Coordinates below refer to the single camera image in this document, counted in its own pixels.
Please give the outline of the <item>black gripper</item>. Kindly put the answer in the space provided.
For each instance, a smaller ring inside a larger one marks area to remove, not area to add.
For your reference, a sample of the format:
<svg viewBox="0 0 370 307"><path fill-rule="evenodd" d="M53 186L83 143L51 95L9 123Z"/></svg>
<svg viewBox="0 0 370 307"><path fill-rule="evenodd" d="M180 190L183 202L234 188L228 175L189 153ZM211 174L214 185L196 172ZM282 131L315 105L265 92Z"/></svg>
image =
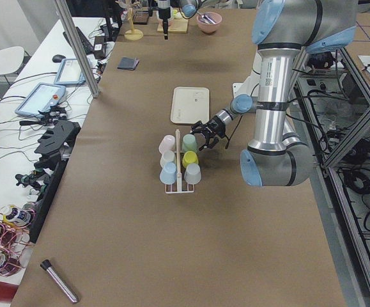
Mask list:
<svg viewBox="0 0 370 307"><path fill-rule="evenodd" d="M201 152L207 148L212 149L219 142L219 138L226 137L226 125L218 116L214 116L207 123L199 120L191 125L190 133L201 134L204 137L205 143L198 149Z"/></svg>
<svg viewBox="0 0 370 307"><path fill-rule="evenodd" d="M164 39L168 40L168 20L171 18L171 1L170 0L158 0L158 17L162 20L162 28L164 33Z"/></svg>

